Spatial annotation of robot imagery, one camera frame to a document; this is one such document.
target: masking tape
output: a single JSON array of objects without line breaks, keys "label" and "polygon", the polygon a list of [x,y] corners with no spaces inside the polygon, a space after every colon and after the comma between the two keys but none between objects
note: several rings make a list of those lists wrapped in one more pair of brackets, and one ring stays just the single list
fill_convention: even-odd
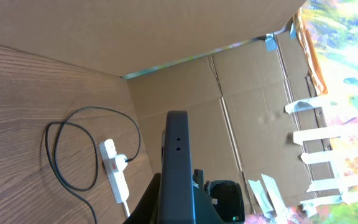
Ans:
[{"label": "masking tape", "polygon": [[251,186],[252,191],[254,192],[256,201],[258,201],[258,204],[260,206],[260,209],[262,209],[264,216],[266,218],[274,220],[274,216],[271,213],[273,211],[273,207],[267,198],[267,195],[265,193],[264,188],[262,187],[262,184],[260,183],[260,180],[248,180],[248,183]]},{"label": "masking tape", "polygon": [[304,141],[335,138],[358,134],[358,124],[346,124],[326,128],[316,128],[303,131],[294,131],[293,142],[302,145]]},{"label": "masking tape", "polygon": [[266,50],[268,52],[277,49],[277,43],[276,40],[274,39],[274,34],[266,34],[265,45],[266,45]]},{"label": "masking tape", "polygon": [[344,184],[343,160],[335,159],[329,162],[335,179],[338,181],[339,193],[341,196],[347,194],[347,187]]},{"label": "masking tape", "polygon": [[355,157],[358,157],[358,149],[302,153],[301,155],[301,159],[305,164],[317,164],[320,162],[329,162],[336,159],[347,159]]},{"label": "masking tape", "polygon": [[358,185],[358,174],[343,177],[341,186],[337,179],[312,180],[309,189],[306,192],[339,189],[340,187],[352,187]]},{"label": "masking tape", "polygon": [[290,39],[295,39],[295,38],[296,38],[296,30],[295,30],[295,26],[292,23],[290,29]]},{"label": "masking tape", "polygon": [[310,110],[314,108],[320,108],[324,106],[335,106],[336,102],[331,101],[329,95],[321,95],[303,100],[294,101],[285,106],[285,112],[294,113],[304,110]]},{"label": "masking tape", "polygon": [[[345,200],[347,201],[347,204],[358,202],[358,192],[349,192],[346,195],[347,198]],[[308,217],[311,217],[317,213],[317,206],[342,203],[343,199],[344,198],[341,195],[333,195],[305,200],[301,201],[300,203],[303,204],[303,211],[306,212]]]},{"label": "masking tape", "polygon": [[284,204],[284,201],[281,197],[280,191],[278,190],[276,181],[274,181],[273,178],[263,175],[262,178],[265,182],[265,186],[267,189],[267,192],[270,196],[270,199],[272,200],[274,210],[276,211],[277,218],[275,219],[277,223],[287,223],[286,218],[286,206]]}]

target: cardboard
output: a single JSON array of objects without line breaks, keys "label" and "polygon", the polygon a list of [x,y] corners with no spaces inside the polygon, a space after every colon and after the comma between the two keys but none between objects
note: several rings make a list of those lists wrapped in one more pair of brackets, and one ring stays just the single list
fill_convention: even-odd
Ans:
[{"label": "cardboard", "polygon": [[280,30],[304,1],[0,1],[0,45],[123,76]]},{"label": "cardboard", "polygon": [[[298,125],[317,126],[316,116],[284,112],[291,98],[307,98],[308,69],[296,39],[285,32],[277,40],[283,53],[268,52],[258,40],[128,80],[154,172],[161,171],[166,112],[187,110],[193,168],[204,169],[206,180],[245,186],[245,179],[265,174],[274,178],[288,207],[317,197],[306,190],[312,179],[331,175],[329,166],[313,164],[309,170],[299,156],[323,151],[323,145],[311,141],[302,148],[288,139]],[[249,200],[243,193],[246,213],[251,206],[260,212],[249,186],[244,191],[251,195]]]},{"label": "cardboard", "polygon": [[241,183],[210,57],[128,80],[154,172],[161,172],[162,130],[167,112],[187,110],[194,169],[204,179]]},{"label": "cardboard", "polygon": [[[266,51],[265,42],[258,40],[216,53],[213,61],[246,179],[273,177],[286,206],[313,198],[305,193],[310,178],[298,158],[302,149],[288,142],[296,125],[283,109],[287,90],[277,50]],[[256,204],[254,197],[251,203]]]}]

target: wooden floor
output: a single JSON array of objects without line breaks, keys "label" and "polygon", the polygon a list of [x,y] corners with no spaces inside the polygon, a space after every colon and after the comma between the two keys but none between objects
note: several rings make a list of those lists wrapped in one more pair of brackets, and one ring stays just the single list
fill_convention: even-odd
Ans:
[{"label": "wooden floor", "polygon": [[[42,141],[47,123],[61,121],[88,105],[113,108],[135,118],[125,80],[0,47],[0,223],[94,222],[90,209],[59,184]],[[137,133],[126,118],[85,111],[73,121],[90,131],[95,141],[113,138],[119,153],[135,154]],[[95,167],[88,136],[67,127],[59,150],[66,179],[77,187],[89,186]],[[122,206],[115,203],[99,163],[96,185],[80,195],[92,204],[99,223],[122,223]],[[125,175],[133,210],[152,178],[144,147]]]}]

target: black cable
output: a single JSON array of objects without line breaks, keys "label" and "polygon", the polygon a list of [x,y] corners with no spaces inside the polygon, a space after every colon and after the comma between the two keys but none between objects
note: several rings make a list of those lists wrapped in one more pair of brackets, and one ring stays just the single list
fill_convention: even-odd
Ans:
[{"label": "black cable", "polygon": [[[61,183],[61,185],[69,192],[71,193],[72,195],[76,196],[78,199],[80,199],[81,201],[83,201],[85,204],[87,204],[87,206],[89,206],[89,208],[91,209],[92,211],[92,215],[93,215],[93,218],[94,218],[94,222],[95,223],[98,223],[98,220],[96,218],[96,214],[93,210],[93,207],[92,205],[87,201],[85,200],[83,197],[79,196],[77,193],[75,193],[73,190],[77,190],[77,191],[80,191],[80,192],[84,192],[84,191],[87,191],[89,189],[91,189],[95,183],[96,183],[96,180],[98,179],[98,172],[99,172],[99,160],[98,160],[98,153],[97,153],[97,149],[96,149],[96,143],[91,135],[91,133],[86,130],[84,127],[80,126],[79,124],[75,124],[75,123],[71,123],[71,122],[68,122],[68,120],[74,116],[74,114],[80,112],[80,111],[83,111],[83,110],[87,110],[87,109],[96,109],[96,110],[107,110],[107,111],[112,111],[112,112],[115,112],[115,113],[118,113],[118,114],[121,114],[123,116],[125,116],[126,118],[130,119],[130,121],[132,121],[136,127],[136,130],[137,130],[137,134],[139,135],[139,145],[137,147],[137,151],[136,151],[136,154],[135,156],[132,158],[132,159],[127,159],[126,162],[130,162],[130,161],[133,161],[138,153],[139,153],[139,150],[140,150],[140,145],[141,145],[141,138],[140,138],[140,130],[139,130],[139,127],[138,125],[136,124],[136,122],[131,118],[129,117],[128,115],[120,112],[120,111],[116,111],[116,110],[113,110],[113,109],[109,109],[109,108],[103,108],[103,107],[99,107],[99,106],[85,106],[83,108],[80,108],[74,112],[72,112],[72,114],[70,114],[64,121],[54,121],[54,122],[51,122],[47,125],[47,127],[45,128],[45,148],[47,150],[47,155],[48,155],[48,161],[49,161],[49,164],[50,164],[50,167],[52,168],[53,170],[53,173],[55,174],[56,178],[59,180],[59,182]],[[50,151],[49,151],[49,144],[48,144],[48,133],[49,133],[49,128],[54,125],[54,124],[60,124],[60,127],[56,133],[56,137],[55,137],[55,142],[53,144],[53,158],[51,157],[50,155]],[[60,135],[62,133],[62,130],[63,130],[63,127],[64,125],[70,125],[70,126],[74,126],[74,127],[77,127],[77,128],[80,128],[81,130],[83,130],[88,136],[89,138],[92,140],[92,144],[93,144],[93,148],[94,148],[94,153],[95,153],[95,158],[96,158],[96,173],[95,173],[95,177],[92,181],[92,184],[85,188],[85,189],[81,189],[81,188],[78,188],[78,187],[75,187],[73,185],[71,185],[70,183],[68,183],[68,181],[63,177],[62,173],[60,172],[60,169],[59,169],[59,166],[58,166],[58,162],[57,162],[57,146],[58,146],[58,142],[59,142],[59,138],[60,138]]]}]

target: power strip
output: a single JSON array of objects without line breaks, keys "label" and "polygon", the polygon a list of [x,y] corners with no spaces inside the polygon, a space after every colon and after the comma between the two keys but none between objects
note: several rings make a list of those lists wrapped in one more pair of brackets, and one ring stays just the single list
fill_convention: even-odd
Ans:
[{"label": "power strip", "polygon": [[128,218],[131,215],[127,204],[129,189],[123,172],[128,166],[127,157],[124,154],[117,155],[112,139],[99,143],[99,150],[116,203],[123,203],[126,217]]}]

